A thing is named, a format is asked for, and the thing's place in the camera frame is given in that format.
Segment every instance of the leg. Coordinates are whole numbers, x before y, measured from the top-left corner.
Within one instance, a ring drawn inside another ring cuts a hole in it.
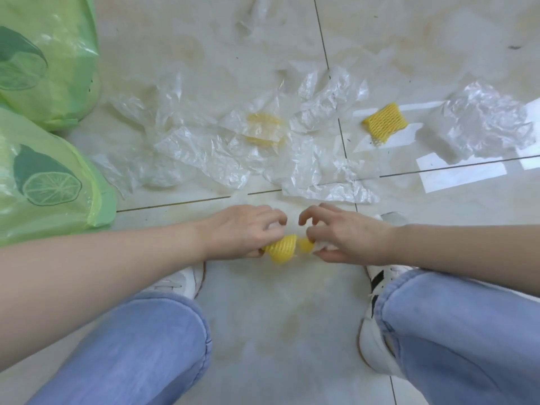
[[[202,377],[211,348],[191,299],[143,292],[108,313],[28,405],[170,405]]]
[[[431,405],[537,402],[538,313],[510,291],[424,270],[400,275],[374,307],[401,372]]]

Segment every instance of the lime illustration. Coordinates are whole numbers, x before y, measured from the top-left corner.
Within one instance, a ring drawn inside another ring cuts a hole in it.
[[[21,145],[13,161],[17,190],[36,206],[54,206],[75,200],[83,184],[63,164]]]
[[[0,89],[33,88],[45,76],[48,66],[43,52],[30,40],[0,26]]]

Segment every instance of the green plastic bag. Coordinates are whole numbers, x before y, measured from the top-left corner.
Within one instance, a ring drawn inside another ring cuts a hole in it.
[[[46,131],[99,99],[93,0],[0,0],[0,104]]]
[[[116,192],[77,149],[0,107],[0,246],[111,223]]]

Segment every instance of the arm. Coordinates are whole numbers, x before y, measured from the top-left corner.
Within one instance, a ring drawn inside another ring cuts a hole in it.
[[[0,371],[130,295],[204,260],[259,255],[284,235],[270,206],[234,206],[205,220],[46,238],[0,249]]]
[[[319,252],[328,262],[423,267],[540,295],[539,225],[394,227],[329,204],[303,211],[299,224],[308,219],[327,224],[307,236],[338,248]]]

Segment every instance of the beige marble floor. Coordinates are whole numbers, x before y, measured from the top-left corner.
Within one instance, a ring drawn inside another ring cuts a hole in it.
[[[381,202],[356,205],[359,212],[401,211],[430,224],[540,223],[540,143],[453,164],[423,127],[433,102],[474,77],[530,102],[531,120],[540,122],[539,0],[273,0],[264,31],[246,37],[237,23],[253,1],[96,0],[104,94],[68,139],[89,155],[140,144],[141,131],[109,100],[162,75],[181,71],[185,94],[219,116],[274,87],[289,60],[323,69],[350,64],[371,96],[331,128],[341,129],[346,153],[339,135],[328,146],[336,157],[380,166],[382,177],[366,185]],[[411,125],[376,148],[360,122],[392,101]],[[293,223],[311,204],[260,193],[268,190],[275,187],[257,177],[232,197],[207,180],[141,188],[120,201],[113,229],[196,219],[240,203],[282,208]],[[368,292],[361,268],[314,259],[279,269],[266,260],[210,264],[198,301],[213,329],[213,365],[179,403],[423,403],[408,382],[373,373],[357,354]],[[24,404],[85,332],[0,374],[0,403]]]

